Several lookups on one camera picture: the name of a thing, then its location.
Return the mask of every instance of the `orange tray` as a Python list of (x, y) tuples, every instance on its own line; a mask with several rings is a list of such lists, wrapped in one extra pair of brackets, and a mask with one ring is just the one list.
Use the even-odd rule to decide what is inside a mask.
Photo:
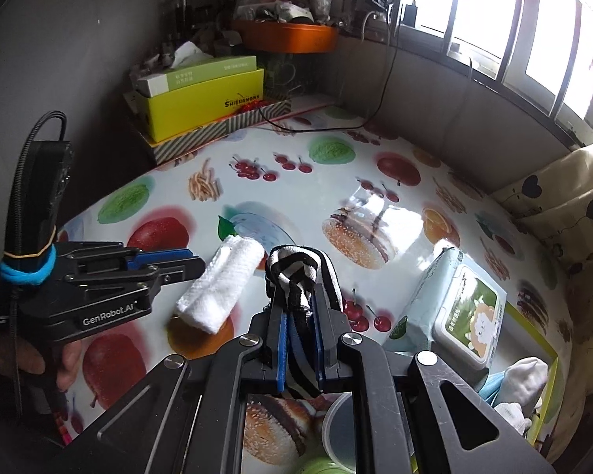
[(231, 27), (251, 50), (272, 53), (326, 53), (336, 48), (338, 28), (323, 25), (244, 21), (234, 19)]

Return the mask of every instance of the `wet wipes package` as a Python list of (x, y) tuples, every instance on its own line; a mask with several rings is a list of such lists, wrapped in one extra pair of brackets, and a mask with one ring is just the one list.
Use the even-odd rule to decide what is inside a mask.
[(434, 351), (480, 388), (497, 347), (505, 302), (505, 290), (474, 260), (457, 248), (444, 250), (383, 346), (399, 353)]

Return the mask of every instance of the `blue hair tie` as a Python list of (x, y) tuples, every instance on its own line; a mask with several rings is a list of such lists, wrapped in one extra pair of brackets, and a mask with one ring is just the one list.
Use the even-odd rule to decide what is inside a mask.
[(49, 256), (46, 258), (44, 265), (36, 272), (23, 272), (13, 269), (8, 266), (4, 260), (0, 262), (0, 276), (3, 280), (8, 281), (13, 285), (41, 285), (46, 278), (51, 275), (55, 267), (55, 259), (57, 253), (55, 252), (55, 245), (51, 244), (49, 248)]

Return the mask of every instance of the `screw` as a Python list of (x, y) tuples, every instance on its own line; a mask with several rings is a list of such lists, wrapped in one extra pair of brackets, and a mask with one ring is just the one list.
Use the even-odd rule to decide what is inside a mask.
[(430, 367), (437, 363), (437, 355), (432, 351), (420, 351), (417, 354), (417, 361), (422, 365)]
[(179, 354), (170, 354), (162, 362), (167, 369), (180, 369), (185, 364), (185, 359)]
[(348, 346), (357, 346), (362, 342), (362, 335), (356, 332), (349, 332), (343, 335), (343, 342)]
[(259, 343), (259, 337), (253, 333), (245, 333), (240, 337), (240, 344), (242, 346), (246, 346), (250, 348), (251, 346), (256, 346)]

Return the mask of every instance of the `window frame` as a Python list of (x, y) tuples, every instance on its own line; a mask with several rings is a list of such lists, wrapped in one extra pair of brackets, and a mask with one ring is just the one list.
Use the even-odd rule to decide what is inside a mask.
[[(539, 0), (516, 0), (508, 42), (502, 58), (485, 52), (462, 39), (453, 38), (458, 0), (453, 0), (446, 33), (424, 27), (413, 28), (401, 23), (402, 0), (396, 0), (391, 13), (391, 37), (397, 37), (397, 47), (430, 58), (482, 83), (501, 94), (539, 123), (550, 130), (567, 148), (593, 143), (593, 95), (585, 118), (580, 118), (566, 103), (564, 97), (573, 73), (579, 45), (581, 10), (583, 3), (576, 0), (576, 19), (569, 60), (558, 94), (526, 75), (531, 56)], [(386, 41), (386, 23), (370, 20), (367, 37)]]

